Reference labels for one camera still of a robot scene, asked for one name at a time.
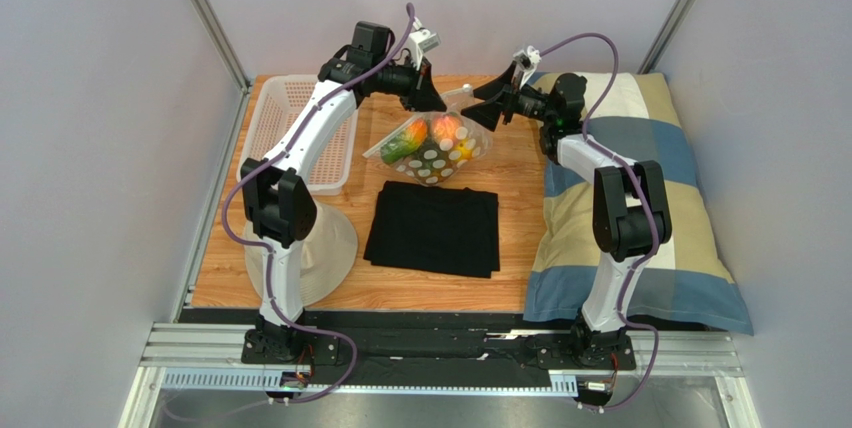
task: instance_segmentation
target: wooden table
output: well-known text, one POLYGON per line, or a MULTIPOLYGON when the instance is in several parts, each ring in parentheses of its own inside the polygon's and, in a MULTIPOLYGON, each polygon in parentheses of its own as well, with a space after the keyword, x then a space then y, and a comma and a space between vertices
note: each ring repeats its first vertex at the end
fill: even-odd
MULTIPOLYGON (((235 170, 245 140, 251 114, 261 86, 269 76, 255 83, 231 167, 225 183, 226 194, 235 184, 235 170)), ((479 86, 489 77, 440 76, 435 78, 439 93, 461 87, 479 86)), ((355 226, 358 256, 355 266, 331 295, 312 305, 322 309, 347 310, 435 310, 521 312, 527 279, 539 240, 545 231, 542 217, 545 158, 539 152, 535 123, 516 116, 510 125, 494 133, 491 151, 470 163, 447 180, 446 188, 469 187, 491 191, 499 196, 500 272, 491 279, 427 273, 416 270, 371 266, 363 259, 370 233, 376 195, 388 179, 410 181, 375 159, 361 154, 378 143, 410 116, 393 96, 373 95, 359 108, 358 130, 352 169, 343 192, 317 197, 339 208, 355 226)), ((235 231, 242 230, 245 215, 238 195, 228 211, 235 231)), ((231 241, 215 217, 213 231, 192 298, 198 307, 259 307, 245 269, 243 247, 231 241)))

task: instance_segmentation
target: plastic bag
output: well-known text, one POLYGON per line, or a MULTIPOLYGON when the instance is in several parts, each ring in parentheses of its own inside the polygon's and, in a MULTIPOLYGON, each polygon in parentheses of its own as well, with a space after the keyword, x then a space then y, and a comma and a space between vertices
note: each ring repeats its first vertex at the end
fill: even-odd
POLYGON ((439 185, 491 148, 491 133, 461 116, 473 104, 470 86, 441 95, 447 112, 418 113, 364 152, 421 185, 439 185))

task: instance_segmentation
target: white basket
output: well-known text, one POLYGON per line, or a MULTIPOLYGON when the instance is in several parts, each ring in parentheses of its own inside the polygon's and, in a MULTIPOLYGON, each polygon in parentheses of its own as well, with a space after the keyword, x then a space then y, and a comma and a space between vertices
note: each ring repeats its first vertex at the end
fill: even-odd
MULTIPOLYGON (((246 158, 260 160, 290 129, 296 117, 308 104, 316 75, 276 76, 266 80, 257 98, 251 117, 240 166, 246 158)), ((320 155, 314 170, 308 177, 308 190, 314 195, 336 195, 349 178, 352 152, 355 146, 355 128, 358 110, 343 122, 331 138, 331 143, 320 155)))

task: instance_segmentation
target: black cloth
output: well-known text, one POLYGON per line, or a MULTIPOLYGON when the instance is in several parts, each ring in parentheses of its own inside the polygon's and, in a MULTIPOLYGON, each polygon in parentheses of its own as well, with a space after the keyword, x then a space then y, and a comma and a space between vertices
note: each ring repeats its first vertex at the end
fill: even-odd
POLYGON ((500 270, 497 194, 385 182, 364 259, 378 266, 491 278, 500 270))

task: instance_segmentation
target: robotic arm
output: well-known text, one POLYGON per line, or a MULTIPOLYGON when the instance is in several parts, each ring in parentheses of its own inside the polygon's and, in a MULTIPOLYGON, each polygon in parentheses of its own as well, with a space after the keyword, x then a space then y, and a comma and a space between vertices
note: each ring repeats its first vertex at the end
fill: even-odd
MULTIPOLYGON (((491 131, 497 128, 501 116, 507 124, 515 113, 541 121, 542 153, 594 186, 592 224, 601 258, 592 291, 574 325, 572 352, 579 364, 597 366, 628 346, 619 301, 624 307, 630 303, 647 264, 637 262, 652 249, 651 228, 641 206, 628 206, 628 196, 635 199, 638 193, 626 168, 616 163, 614 156, 593 148, 594 137, 582 133, 586 79, 564 74, 550 93, 535 90, 527 82, 540 59, 539 51, 531 46, 515 53, 502 75, 474 90, 474 97, 484 101, 462 110, 462 114, 491 131)), ((621 158, 641 180, 660 243, 668 242, 672 228, 662 168, 654 161, 621 158)))
POLYGON ((304 239, 313 229, 317 207, 308 192, 304 177, 309 174, 341 124, 372 93, 394 94, 411 111, 446 111, 437 93, 431 64, 423 55, 436 47, 436 33, 423 28, 415 18, 413 30, 400 53, 400 63, 391 62, 372 76, 340 90, 318 109, 317 105, 341 85, 355 80, 377 67, 394 43, 393 32, 381 25, 359 22, 352 43, 342 47, 320 69, 318 83, 308 107, 296 119, 281 141, 264 155, 278 159, 254 177, 263 160, 247 159, 240 167, 246 218, 252 231, 272 246, 272 267, 264 272, 263 302, 256 330, 246 335, 257 353, 275 353, 286 357, 301 352, 297 334, 273 308, 273 299, 286 319, 296 321, 302 315, 300 295, 301 255, 304 239))

